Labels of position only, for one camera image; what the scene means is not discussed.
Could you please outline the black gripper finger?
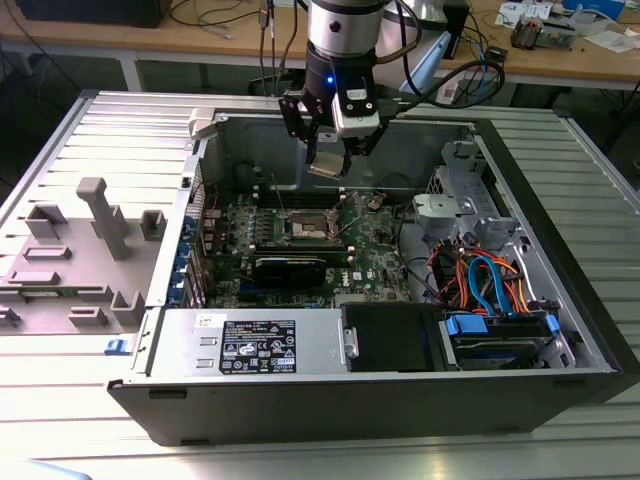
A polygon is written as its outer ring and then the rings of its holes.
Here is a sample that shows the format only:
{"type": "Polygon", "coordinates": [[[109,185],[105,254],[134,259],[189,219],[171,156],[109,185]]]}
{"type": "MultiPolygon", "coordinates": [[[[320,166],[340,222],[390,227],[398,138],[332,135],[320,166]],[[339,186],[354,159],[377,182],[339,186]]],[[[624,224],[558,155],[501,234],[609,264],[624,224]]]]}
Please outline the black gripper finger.
{"type": "Polygon", "coordinates": [[[305,163],[311,165],[316,157],[317,133],[321,125],[321,100],[302,90],[299,95],[283,95],[278,103],[288,135],[306,146],[305,163]],[[310,116],[309,123],[303,120],[300,104],[310,116]]]}
{"type": "Polygon", "coordinates": [[[344,155],[343,155],[343,165],[342,170],[340,171],[341,176],[346,176],[351,168],[352,158],[356,156],[369,156],[371,152],[374,150],[376,145],[379,143],[383,134],[386,132],[389,126],[389,119],[384,118],[381,124],[375,129],[375,131],[360,139],[357,137],[352,138],[344,138],[344,155]]]}

